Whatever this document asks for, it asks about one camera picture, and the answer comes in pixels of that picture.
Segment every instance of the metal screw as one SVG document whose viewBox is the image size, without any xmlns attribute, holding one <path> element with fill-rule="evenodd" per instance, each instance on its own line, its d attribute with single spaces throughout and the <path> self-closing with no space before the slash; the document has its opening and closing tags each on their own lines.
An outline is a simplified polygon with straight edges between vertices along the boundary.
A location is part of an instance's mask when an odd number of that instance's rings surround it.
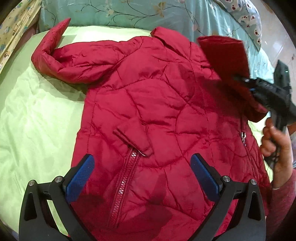
<svg viewBox="0 0 296 241">
<path fill-rule="evenodd" d="M 29 181 L 29 186 L 33 186 L 35 184 L 34 180 Z"/>
<path fill-rule="evenodd" d="M 230 177 L 229 176 L 223 176 L 222 177 L 224 182 L 230 182 Z"/>
<path fill-rule="evenodd" d="M 58 177 L 56 177 L 56 178 L 54 179 L 54 181 L 55 181 L 56 183 L 60 183 L 62 180 L 63 180 L 63 177 L 61 177 L 61 176 L 58 176 Z"/>
<path fill-rule="evenodd" d="M 257 182 L 256 182 L 255 179 L 251 179 L 250 182 L 251 182 L 253 185 L 256 185 L 256 184 L 257 184 Z"/>
</svg>

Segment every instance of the blue gripper pad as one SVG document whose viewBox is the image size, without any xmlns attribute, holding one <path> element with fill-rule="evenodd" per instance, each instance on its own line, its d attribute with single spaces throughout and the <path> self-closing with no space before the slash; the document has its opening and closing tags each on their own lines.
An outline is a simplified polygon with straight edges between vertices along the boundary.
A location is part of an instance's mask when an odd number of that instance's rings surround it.
<svg viewBox="0 0 296 241">
<path fill-rule="evenodd" d="M 190 166 L 200 186 L 207 195 L 207 198 L 213 202 L 217 202 L 220 199 L 219 185 L 216 183 L 210 172 L 207 170 L 207 168 L 204 166 L 204 164 L 196 154 L 192 155 Z"/>
<path fill-rule="evenodd" d="M 94 157 L 88 155 L 84 163 L 77 170 L 69 184 L 66 186 L 65 199 L 68 203 L 78 199 L 82 189 L 94 170 Z"/>
</svg>

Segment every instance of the white tile floor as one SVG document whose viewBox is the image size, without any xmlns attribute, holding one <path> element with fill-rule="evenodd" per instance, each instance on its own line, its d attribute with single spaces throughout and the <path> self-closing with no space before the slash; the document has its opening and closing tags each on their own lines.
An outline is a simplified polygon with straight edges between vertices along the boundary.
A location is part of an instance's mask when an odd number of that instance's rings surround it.
<svg viewBox="0 0 296 241">
<path fill-rule="evenodd" d="M 275 67 L 280 59 L 288 64 L 290 70 L 291 85 L 294 92 L 292 100 L 296 103 L 296 49 L 285 28 L 277 16 L 267 10 L 261 0 L 251 0 L 256 6 L 262 22 L 262 48 Z"/>
</svg>

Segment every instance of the jacket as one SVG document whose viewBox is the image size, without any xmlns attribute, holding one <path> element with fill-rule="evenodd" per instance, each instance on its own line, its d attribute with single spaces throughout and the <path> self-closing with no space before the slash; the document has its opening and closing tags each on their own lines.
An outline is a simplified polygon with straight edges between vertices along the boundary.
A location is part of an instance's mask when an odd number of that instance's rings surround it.
<svg viewBox="0 0 296 241">
<path fill-rule="evenodd" d="M 72 207 L 98 240 L 187 240 L 214 205 L 190 168 L 194 153 L 234 181 L 256 179 L 267 215 L 270 183 L 247 124 L 266 110 L 232 80 L 249 77 L 241 41 L 202 37 L 198 46 L 157 27 L 152 37 L 54 49 L 69 21 L 31 59 L 43 74 L 90 84 L 72 166 L 89 153 L 95 169 Z"/>
</svg>

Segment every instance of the jacket zipper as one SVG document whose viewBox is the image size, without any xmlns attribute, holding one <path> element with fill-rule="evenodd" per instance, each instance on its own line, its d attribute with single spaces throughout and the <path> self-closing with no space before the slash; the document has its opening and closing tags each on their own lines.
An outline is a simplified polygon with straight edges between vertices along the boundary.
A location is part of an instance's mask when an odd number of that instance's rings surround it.
<svg viewBox="0 0 296 241">
<path fill-rule="evenodd" d="M 249 161 L 250 161 L 250 163 L 251 163 L 252 170 L 253 170 L 253 176 L 254 176 L 255 179 L 257 179 L 257 176 L 256 176 L 256 174 L 255 174 L 255 168 L 254 168 L 253 160 L 252 160 L 252 158 L 251 158 L 250 151 L 249 151 L 249 149 L 248 149 L 248 147 L 247 147 L 247 144 L 246 144 L 246 137 L 247 137 L 246 133 L 242 131 L 242 132 L 241 132 L 242 143 L 243 143 L 243 145 L 244 145 L 244 147 L 245 147 L 245 149 L 246 149 L 246 152 L 247 152 L 247 155 L 248 155 Z"/>
<path fill-rule="evenodd" d="M 109 226 L 115 228 L 117 225 L 117 219 L 120 211 L 120 207 L 123 201 L 123 196 L 126 192 L 127 188 L 127 180 L 135 166 L 135 162 L 137 160 L 138 154 L 135 150 L 132 150 L 130 156 L 128 157 L 127 164 L 123 170 L 123 176 L 121 178 L 121 182 L 119 184 L 119 189 L 115 194 L 115 201 L 113 205 L 113 209 L 111 211 Z"/>
</svg>

